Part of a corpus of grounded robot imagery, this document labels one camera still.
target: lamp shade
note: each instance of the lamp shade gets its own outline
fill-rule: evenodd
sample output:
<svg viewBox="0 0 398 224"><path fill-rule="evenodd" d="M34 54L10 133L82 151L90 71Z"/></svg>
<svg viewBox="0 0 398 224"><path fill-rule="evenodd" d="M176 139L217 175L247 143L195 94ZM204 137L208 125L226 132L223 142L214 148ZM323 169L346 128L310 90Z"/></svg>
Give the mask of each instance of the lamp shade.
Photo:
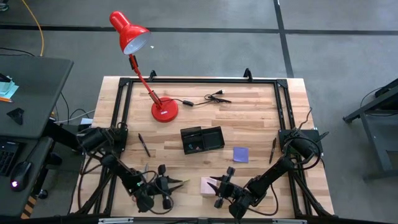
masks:
<svg viewBox="0 0 398 224"><path fill-rule="evenodd" d="M120 48L125 55L138 51L149 40L149 30L145 27L132 24L122 12L112 12L109 20L120 34Z"/></svg>

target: computer mouse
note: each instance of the computer mouse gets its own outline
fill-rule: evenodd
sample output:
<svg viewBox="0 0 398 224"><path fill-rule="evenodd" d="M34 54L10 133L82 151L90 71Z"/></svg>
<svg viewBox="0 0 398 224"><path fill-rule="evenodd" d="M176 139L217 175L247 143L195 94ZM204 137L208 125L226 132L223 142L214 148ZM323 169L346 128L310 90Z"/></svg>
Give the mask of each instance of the computer mouse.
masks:
<svg viewBox="0 0 398 224"><path fill-rule="evenodd" d="M10 175L11 190L20 192L26 188L29 183L29 171L32 167L31 162L20 162L15 165Z"/></svg>

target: purple sticky note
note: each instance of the purple sticky note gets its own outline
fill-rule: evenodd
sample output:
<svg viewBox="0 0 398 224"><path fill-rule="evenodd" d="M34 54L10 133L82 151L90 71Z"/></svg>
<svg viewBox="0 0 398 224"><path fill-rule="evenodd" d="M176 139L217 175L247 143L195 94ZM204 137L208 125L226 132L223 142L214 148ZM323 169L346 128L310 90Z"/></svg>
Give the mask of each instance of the purple sticky note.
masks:
<svg viewBox="0 0 398 224"><path fill-rule="evenodd" d="M235 162L249 162L249 149L246 147L234 147Z"/></svg>

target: yellow cable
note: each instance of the yellow cable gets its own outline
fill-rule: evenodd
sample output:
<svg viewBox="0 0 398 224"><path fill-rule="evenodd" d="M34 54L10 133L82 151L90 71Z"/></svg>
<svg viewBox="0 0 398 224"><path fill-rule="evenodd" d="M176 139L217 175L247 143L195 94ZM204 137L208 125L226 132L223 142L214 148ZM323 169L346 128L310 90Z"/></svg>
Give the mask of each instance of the yellow cable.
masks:
<svg viewBox="0 0 398 224"><path fill-rule="evenodd" d="M37 22L37 19L35 17L35 15L33 14L33 12L30 10L29 6L26 4L26 2L24 0L22 0L22 2L24 3L24 5L26 6L27 10L30 12L30 14L32 15L33 19L35 20L37 27L39 28L40 31L40 35L42 36L42 50L40 51L40 57L43 57L43 52L44 52L44 36L43 36L43 31L42 28L40 27L39 22Z"/></svg>

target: black pen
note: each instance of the black pen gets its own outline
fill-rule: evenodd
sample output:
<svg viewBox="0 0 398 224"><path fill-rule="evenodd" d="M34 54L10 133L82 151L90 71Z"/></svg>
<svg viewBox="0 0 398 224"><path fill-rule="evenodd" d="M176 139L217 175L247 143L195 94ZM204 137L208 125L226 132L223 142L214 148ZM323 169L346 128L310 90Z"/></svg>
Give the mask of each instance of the black pen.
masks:
<svg viewBox="0 0 398 224"><path fill-rule="evenodd" d="M140 133L138 133L138 138L139 138L139 140L141 141L142 145L144 146L144 149L145 149L145 151L147 152L148 156L150 157L150 154L149 154L147 145L145 145L145 142L144 142L144 140L143 140L143 138L142 138L142 136L141 136Z"/></svg>
<svg viewBox="0 0 398 224"><path fill-rule="evenodd" d="M274 151L275 151L275 145L276 145L276 138L272 142L272 150L271 150L271 156L269 157L269 164L272 162L272 156L274 156Z"/></svg>

